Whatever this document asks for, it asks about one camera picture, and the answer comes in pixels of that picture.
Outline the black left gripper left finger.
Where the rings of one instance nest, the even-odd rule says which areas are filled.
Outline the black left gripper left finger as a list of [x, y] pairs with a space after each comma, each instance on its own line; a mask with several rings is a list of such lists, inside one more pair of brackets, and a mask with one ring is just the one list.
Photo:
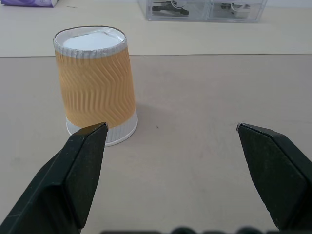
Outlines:
[[108, 126], [72, 134], [34, 176], [0, 226], [2, 234], [79, 234], [98, 186]]

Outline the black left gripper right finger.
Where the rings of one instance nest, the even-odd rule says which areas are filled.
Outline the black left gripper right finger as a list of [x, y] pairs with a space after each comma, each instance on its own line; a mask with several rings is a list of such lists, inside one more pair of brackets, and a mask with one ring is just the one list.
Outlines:
[[312, 232], [312, 162], [285, 135], [240, 123], [237, 132], [253, 184], [282, 233]]

